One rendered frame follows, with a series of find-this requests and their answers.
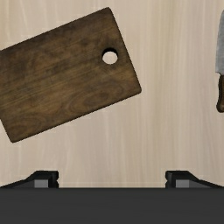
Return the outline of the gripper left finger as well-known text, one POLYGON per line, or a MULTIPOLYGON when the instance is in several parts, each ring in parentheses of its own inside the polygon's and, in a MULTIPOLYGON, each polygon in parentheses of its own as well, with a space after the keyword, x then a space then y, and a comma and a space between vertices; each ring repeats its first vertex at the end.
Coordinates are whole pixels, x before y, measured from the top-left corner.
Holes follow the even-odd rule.
POLYGON ((3 188, 58 188, 58 178, 58 171, 35 171, 28 178, 3 185, 3 188))

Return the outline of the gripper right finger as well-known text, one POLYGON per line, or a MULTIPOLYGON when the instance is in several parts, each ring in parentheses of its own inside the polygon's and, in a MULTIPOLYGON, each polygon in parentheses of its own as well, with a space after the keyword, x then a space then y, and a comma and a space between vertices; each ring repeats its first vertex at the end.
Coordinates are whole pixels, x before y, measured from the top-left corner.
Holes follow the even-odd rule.
POLYGON ((192 175, 189 171, 166 171, 166 188, 221 188, 205 180, 201 180, 192 175))

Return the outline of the brown wooden cutting board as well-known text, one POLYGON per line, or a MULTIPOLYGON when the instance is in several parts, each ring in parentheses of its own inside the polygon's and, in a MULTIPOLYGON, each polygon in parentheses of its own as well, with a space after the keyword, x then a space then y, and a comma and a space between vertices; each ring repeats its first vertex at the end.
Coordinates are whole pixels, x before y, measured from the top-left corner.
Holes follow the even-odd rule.
POLYGON ((0 121, 13 143, 141 91, 110 8, 0 51, 0 121))

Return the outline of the brown-handled knife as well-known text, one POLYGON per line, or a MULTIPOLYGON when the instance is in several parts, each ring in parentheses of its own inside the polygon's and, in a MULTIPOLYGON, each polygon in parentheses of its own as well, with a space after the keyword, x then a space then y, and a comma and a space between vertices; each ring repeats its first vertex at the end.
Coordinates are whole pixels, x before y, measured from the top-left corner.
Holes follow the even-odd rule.
POLYGON ((220 15, 215 58, 215 72, 220 75, 217 110, 224 113, 224 11, 220 15))

